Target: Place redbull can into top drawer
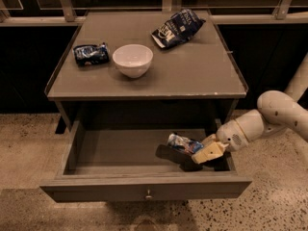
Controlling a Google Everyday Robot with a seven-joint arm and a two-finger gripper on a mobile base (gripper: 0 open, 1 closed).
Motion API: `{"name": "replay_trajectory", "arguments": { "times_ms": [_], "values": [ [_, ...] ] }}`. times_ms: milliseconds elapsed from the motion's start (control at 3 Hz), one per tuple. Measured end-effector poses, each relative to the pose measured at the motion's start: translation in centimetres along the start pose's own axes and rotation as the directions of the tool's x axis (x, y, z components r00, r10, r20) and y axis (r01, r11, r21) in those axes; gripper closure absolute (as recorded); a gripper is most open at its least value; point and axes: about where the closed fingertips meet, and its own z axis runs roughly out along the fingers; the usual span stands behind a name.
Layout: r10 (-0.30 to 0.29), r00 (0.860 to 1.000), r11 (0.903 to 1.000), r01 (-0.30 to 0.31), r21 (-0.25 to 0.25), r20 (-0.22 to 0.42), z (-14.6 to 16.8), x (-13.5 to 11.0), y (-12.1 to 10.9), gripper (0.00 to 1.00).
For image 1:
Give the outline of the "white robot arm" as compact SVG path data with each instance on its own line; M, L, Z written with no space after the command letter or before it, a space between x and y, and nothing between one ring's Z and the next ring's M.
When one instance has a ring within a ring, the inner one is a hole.
M192 155L196 164L237 151L252 141L269 137L287 128L308 141L308 111L298 104L308 88L308 54L299 65L284 92L268 90L257 100L257 108L222 124L206 138L204 147Z

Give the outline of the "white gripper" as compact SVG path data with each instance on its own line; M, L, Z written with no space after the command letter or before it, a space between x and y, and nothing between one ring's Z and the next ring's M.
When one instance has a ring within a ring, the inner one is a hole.
M192 160L196 164L217 159L224 154L225 150L231 152L247 147L248 139L239 121L233 119L222 124L215 134L206 137L202 143L209 144L192 155Z

